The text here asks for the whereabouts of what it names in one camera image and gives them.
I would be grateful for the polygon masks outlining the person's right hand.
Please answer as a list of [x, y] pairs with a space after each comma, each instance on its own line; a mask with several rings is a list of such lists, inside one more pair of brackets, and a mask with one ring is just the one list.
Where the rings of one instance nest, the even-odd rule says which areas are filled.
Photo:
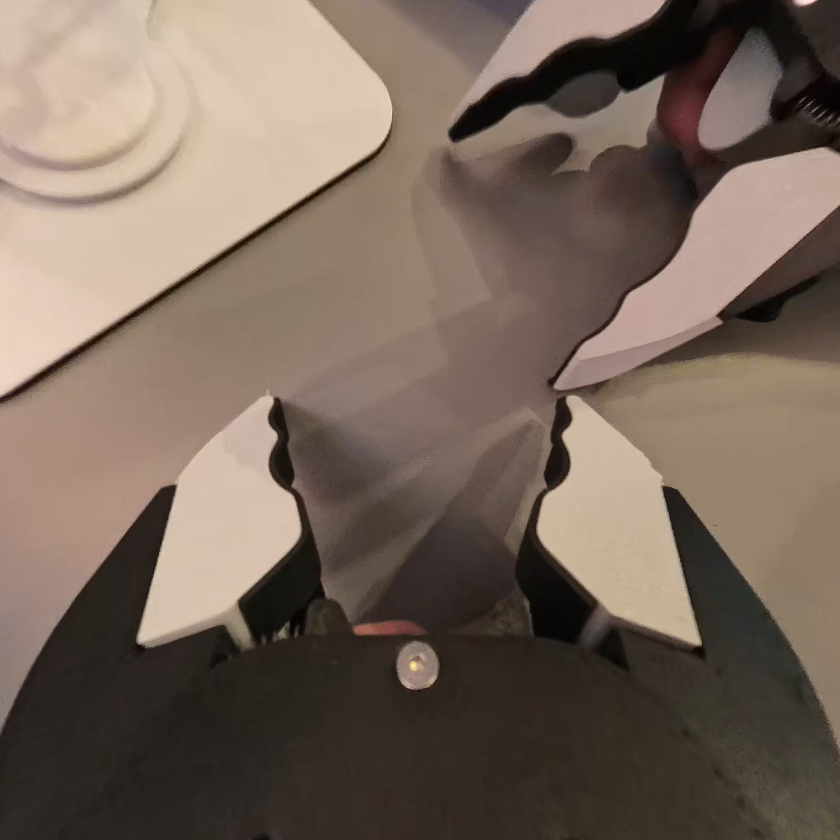
[[658, 128], [689, 166], [717, 160], [698, 140], [700, 117], [721, 73], [743, 38], [742, 31], [720, 28], [692, 61], [671, 69], [658, 100]]

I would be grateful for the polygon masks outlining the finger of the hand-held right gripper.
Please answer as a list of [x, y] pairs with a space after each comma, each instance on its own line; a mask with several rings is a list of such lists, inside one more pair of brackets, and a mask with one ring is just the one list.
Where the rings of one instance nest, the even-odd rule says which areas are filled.
[[839, 157], [811, 149], [741, 165], [699, 203], [657, 274], [631, 289], [552, 382], [606, 382], [722, 324], [721, 313], [838, 209]]
[[462, 141], [604, 71], [634, 91], [706, 52], [725, 2], [532, 2], [472, 82], [448, 126]]

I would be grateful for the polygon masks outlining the clear round stand foot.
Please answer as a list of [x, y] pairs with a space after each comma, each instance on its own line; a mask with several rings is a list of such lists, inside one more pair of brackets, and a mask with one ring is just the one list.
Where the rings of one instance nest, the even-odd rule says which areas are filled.
[[129, 193], [172, 160], [193, 92], [158, 2], [1, 2], [1, 180], [59, 203]]

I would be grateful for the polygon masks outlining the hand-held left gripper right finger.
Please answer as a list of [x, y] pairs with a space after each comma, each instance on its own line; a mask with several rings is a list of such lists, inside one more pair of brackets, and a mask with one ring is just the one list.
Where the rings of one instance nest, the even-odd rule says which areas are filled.
[[596, 649], [630, 631], [701, 649], [665, 483], [649, 458], [587, 402], [565, 396], [542, 479], [515, 573], [533, 635]]

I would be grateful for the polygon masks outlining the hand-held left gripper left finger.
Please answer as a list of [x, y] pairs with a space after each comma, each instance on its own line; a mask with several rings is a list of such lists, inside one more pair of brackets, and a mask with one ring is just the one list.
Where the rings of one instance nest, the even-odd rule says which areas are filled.
[[238, 650], [249, 650], [290, 632], [322, 596], [319, 552], [288, 446], [283, 405], [264, 395], [184, 468], [139, 646], [221, 627]]

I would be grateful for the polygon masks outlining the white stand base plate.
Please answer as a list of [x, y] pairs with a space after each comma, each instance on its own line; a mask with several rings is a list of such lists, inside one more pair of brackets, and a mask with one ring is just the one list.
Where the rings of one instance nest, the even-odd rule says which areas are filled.
[[36, 381], [375, 156], [383, 81], [311, 2], [158, 2], [190, 126], [137, 189], [59, 203], [2, 184], [1, 393]]

